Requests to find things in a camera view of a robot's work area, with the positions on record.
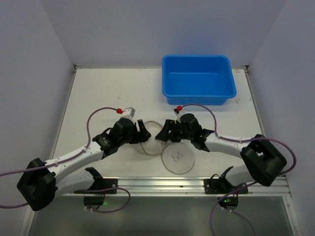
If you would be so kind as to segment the white mesh laundry bag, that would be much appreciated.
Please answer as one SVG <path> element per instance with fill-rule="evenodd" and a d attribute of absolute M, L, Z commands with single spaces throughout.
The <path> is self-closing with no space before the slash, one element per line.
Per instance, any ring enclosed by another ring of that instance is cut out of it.
<path fill-rule="evenodd" d="M 144 143 L 139 143 L 135 148 L 150 157 L 160 156 L 164 167 L 174 174 L 185 174 L 195 164 L 195 155 L 191 148 L 183 143 L 163 142 L 155 139 L 162 130 L 162 125 L 154 120 L 144 123 L 151 137 Z"/>

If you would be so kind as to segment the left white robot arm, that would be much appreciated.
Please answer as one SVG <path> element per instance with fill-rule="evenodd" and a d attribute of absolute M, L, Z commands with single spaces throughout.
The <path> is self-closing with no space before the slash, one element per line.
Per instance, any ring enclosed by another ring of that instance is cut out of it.
<path fill-rule="evenodd" d="M 121 118 L 112 128 L 92 138 L 79 153 L 71 152 L 50 161 L 32 160 L 17 188 L 33 211 L 44 209 L 63 194 L 104 192 L 107 184 L 102 175 L 88 164 L 116 153 L 125 144 L 144 143 L 150 137 L 142 120 L 134 123 Z"/>

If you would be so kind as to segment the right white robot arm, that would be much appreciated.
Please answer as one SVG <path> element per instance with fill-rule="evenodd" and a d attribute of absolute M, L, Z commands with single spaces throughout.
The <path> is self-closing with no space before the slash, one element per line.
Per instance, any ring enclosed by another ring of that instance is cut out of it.
<path fill-rule="evenodd" d="M 202 128 L 193 114 L 168 119 L 156 140 L 179 143 L 189 140 L 198 150 L 220 152 L 243 160 L 243 165 L 228 167 L 214 183 L 222 191 L 239 187 L 248 182 L 270 186 L 287 164 L 286 158 L 264 136 L 257 134 L 254 141 L 234 143 L 215 135 L 213 130 Z"/>

